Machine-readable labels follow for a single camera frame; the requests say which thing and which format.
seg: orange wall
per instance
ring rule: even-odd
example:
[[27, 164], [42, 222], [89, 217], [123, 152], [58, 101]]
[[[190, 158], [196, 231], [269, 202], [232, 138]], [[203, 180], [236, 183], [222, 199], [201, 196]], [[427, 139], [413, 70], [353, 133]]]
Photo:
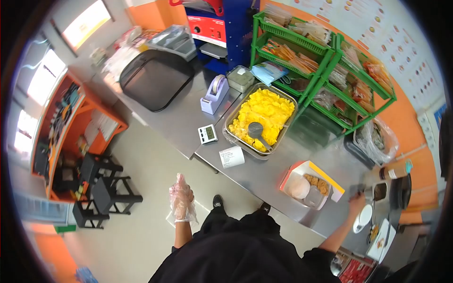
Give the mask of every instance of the orange wall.
[[[348, 37], [344, 32], [338, 30], [334, 26], [329, 25], [328, 23], [322, 21], [317, 17], [314, 17], [297, 8], [293, 8], [270, 0], [261, 0], [261, 10], [265, 8], [265, 5], [267, 3], [279, 6], [290, 12], [295, 17], [304, 20], [316, 20], [317, 22], [322, 23], [326, 28], [331, 29], [333, 32], [340, 32], [341, 34], [343, 34], [348, 42], [354, 44], [364, 54], [370, 54], [356, 41]], [[409, 102], [409, 99], [393, 78], [392, 83], [395, 89], [397, 101], [390, 105], [387, 109], [385, 109], [381, 114], [379, 114], [379, 117], [385, 121], [385, 123], [394, 131], [394, 133], [398, 137], [398, 141], [400, 143], [400, 148], [397, 153], [398, 156], [401, 153], [407, 153], [418, 148], [422, 144], [426, 143], [426, 140], [423, 131], [417, 121], [415, 110]], [[379, 96], [375, 96], [376, 107], [380, 107], [384, 105], [384, 103], [385, 102], [383, 99], [381, 99]], [[408, 156], [408, 158], [412, 160], [412, 163], [414, 165], [414, 168], [411, 172], [412, 190], [414, 191], [414, 193], [411, 195], [409, 208], [417, 208], [437, 204], [437, 178], [434, 168], [434, 161], [430, 150], [425, 147], [424, 149], [414, 153], [413, 155]], [[415, 193], [417, 190], [423, 190], [423, 192]], [[421, 222], [420, 212], [403, 212], [403, 215], [400, 218], [400, 223], [418, 222]]]
[[129, 12], [137, 25], [144, 29], [165, 29], [172, 24], [186, 24], [187, 22], [184, 7], [182, 5], [170, 6], [168, 0], [157, 0], [129, 7]]
[[70, 255], [63, 239], [55, 232], [52, 225], [31, 224], [36, 244], [44, 263], [56, 282], [76, 283], [78, 268]]

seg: black stool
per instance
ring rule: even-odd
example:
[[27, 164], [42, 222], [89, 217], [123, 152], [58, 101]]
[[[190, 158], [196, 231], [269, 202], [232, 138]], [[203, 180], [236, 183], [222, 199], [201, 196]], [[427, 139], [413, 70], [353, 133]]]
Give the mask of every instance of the black stool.
[[121, 165], [113, 163], [111, 156], [87, 153], [80, 168], [81, 179], [89, 184], [95, 184], [95, 179], [102, 176], [99, 174], [99, 169], [111, 170], [110, 177], [113, 177], [116, 172], [123, 171]]
[[[96, 206], [96, 203], [94, 203], [94, 206], [98, 214], [94, 214], [94, 210], [89, 209], [92, 203], [93, 200], [88, 201], [88, 206], [85, 209], [83, 209], [82, 207], [82, 201], [76, 201], [74, 203], [72, 213], [74, 214], [74, 218], [76, 219], [77, 226], [79, 226], [80, 228], [104, 229], [104, 227], [101, 227], [102, 221], [110, 219], [110, 216], [108, 214], [101, 214]], [[93, 220], [98, 220], [96, 226], [94, 225]], [[91, 227], [86, 226], [87, 221], [91, 222]]]
[[[130, 177], [100, 177], [97, 180], [96, 185], [92, 190], [93, 199], [100, 209], [100, 213], [116, 213], [116, 214], [128, 214], [130, 215], [129, 209], [136, 202], [142, 202], [143, 198], [140, 195], [134, 195], [130, 189], [127, 179]], [[116, 184], [119, 180], [123, 180], [124, 186], [128, 191], [129, 195], [119, 195], [116, 193]], [[117, 202], [128, 203], [126, 208], [120, 212], [116, 206]], [[110, 208], [114, 206], [115, 211], [110, 211]]]

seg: tile floor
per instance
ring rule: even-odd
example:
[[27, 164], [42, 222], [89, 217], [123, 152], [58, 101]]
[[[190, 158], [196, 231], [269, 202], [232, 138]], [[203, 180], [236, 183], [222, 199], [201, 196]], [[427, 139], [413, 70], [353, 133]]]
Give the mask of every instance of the tile floor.
[[[109, 150], [131, 176], [133, 188], [144, 201], [131, 209], [131, 215], [111, 215], [104, 230], [78, 229], [63, 238], [79, 266], [88, 266], [99, 282], [147, 282], [171, 251], [174, 227], [166, 220], [170, 208], [168, 188], [183, 173], [197, 201], [199, 230], [212, 197], [221, 194], [226, 212], [241, 218], [257, 209], [261, 200], [222, 175], [214, 174], [196, 159], [188, 160], [158, 133], [132, 118], [117, 102], [114, 109], [129, 123]], [[270, 215], [281, 226], [281, 235], [296, 246], [300, 256], [324, 239], [310, 229], [271, 209]]]

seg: black shoe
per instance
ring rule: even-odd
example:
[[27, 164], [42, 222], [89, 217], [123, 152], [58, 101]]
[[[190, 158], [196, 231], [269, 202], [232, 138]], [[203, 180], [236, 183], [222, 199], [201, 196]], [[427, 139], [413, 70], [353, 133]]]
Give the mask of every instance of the black shoe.
[[263, 204], [260, 206], [260, 209], [266, 211], [266, 214], [269, 214], [269, 211], [270, 211], [270, 205], [263, 202]]
[[223, 207], [223, 198], [221, 195], [215, 195], [214, 198], [212, 199], [212, 207], [213, 208], [216, 208], [216, 207], [221, 207], [223, 209], [225, 209]]

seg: tape roll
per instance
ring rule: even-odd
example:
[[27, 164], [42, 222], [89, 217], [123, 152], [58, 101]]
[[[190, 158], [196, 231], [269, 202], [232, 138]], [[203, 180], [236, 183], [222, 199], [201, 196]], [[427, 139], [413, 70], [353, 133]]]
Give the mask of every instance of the tape roll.
[[222, 82], [222, 80], [225, 78], [224, 75], [217, 75], [215, 78], [214, 78], [214, 83], [212, 84], [212, 92], [214, 94], [217, 94], [217, 91], [218, 91], [218, 87], [220, 85], [220, 83]]

